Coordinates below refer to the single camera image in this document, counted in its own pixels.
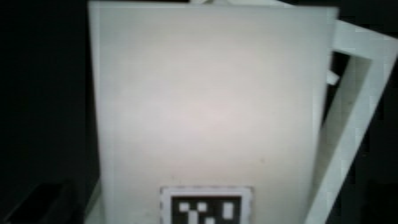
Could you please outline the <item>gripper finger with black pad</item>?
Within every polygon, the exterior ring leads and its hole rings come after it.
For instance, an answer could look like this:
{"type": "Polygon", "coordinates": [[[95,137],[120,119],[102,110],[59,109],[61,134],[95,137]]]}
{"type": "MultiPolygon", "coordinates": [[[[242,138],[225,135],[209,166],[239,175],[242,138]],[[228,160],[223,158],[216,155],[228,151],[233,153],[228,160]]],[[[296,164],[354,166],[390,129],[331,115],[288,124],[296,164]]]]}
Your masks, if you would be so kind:
{"type": "Polygon", "coordinates": [[[73,181],[0,187],[0,224],[84,224],[95,187],[73,181]]]}

